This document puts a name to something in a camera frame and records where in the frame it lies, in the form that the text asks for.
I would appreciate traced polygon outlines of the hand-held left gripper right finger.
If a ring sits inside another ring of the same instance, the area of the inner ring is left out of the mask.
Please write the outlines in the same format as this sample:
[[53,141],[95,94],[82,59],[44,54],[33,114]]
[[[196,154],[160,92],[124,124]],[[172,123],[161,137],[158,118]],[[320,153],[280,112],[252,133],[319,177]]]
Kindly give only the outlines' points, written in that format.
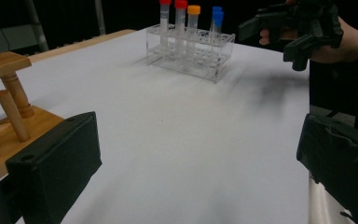
[[345,208],[341,215],[358,224],[358,130],[335,119],[308,114],[296,159]]

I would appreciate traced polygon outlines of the wooden test tube rack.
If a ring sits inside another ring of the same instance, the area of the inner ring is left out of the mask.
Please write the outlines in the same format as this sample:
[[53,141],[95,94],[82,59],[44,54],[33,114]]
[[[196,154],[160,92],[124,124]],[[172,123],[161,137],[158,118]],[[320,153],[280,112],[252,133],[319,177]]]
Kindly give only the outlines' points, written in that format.
[[0,179],[7,175],[6,160],[33,143],[62,122],[62,118],[31,105],[17,72],[31,66],[26,56],[7,51],[0,53]]

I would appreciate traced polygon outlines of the clear acrylic test tube rack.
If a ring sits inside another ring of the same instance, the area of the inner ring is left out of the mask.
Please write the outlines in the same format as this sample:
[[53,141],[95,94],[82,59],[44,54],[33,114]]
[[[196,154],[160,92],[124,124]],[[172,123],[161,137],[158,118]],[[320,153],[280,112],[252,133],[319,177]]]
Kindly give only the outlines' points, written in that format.
[[227,73],[234,40],[194,28],[179,35],[173,24],[163,32],[157,24],[146,29],[147,64],[216,83]]

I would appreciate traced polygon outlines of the orange-capped test tube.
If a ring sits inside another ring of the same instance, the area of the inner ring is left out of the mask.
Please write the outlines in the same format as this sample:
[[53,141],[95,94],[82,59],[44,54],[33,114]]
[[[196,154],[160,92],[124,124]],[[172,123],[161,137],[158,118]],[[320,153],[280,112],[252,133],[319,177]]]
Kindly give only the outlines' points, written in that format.
[[190,5],[187,7],[187,41],[186,58],[191,62],[195,54],[195,39],[197,37],[200,6]]

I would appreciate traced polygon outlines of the grey metal stand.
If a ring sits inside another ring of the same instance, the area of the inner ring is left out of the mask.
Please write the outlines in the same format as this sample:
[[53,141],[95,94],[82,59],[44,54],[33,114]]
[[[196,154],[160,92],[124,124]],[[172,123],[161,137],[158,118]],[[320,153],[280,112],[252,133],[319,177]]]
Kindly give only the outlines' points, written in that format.
[[23,0],[41,51],[105,34],[102,0]]

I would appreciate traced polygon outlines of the red-capped test tube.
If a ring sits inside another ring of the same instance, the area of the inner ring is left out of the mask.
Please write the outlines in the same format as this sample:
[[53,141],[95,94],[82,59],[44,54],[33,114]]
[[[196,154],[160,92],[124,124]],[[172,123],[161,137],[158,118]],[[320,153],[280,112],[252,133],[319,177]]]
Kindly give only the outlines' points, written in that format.
[[179,59],[183,52],[185,23],[186,23],[186,0],[175,0],[175,55]]
[[160,5],[160,47],[161,52],[165,54],[168,47],[168,27],[170,17],[170,5],[172,0],[158,0]]

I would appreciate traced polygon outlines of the white table sheet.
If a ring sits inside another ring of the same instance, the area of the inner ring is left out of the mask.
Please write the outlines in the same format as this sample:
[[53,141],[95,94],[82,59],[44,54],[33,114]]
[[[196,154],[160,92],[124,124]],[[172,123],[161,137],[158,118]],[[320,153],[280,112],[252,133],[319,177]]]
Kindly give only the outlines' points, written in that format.
[[211,82],[148,65],[145,41],[37,55],[19,72],[32,104],[97,115],[103,164],[62,224],[308,224],[307,74],[235,45]]

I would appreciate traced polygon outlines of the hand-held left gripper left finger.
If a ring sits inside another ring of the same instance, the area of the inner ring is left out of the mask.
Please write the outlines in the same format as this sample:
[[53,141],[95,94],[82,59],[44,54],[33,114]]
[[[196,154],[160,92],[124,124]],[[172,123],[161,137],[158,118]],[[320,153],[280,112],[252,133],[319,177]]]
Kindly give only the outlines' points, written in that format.
[[26,224],[61,224],[102,165],[96,114],[65,119],[6,161]]

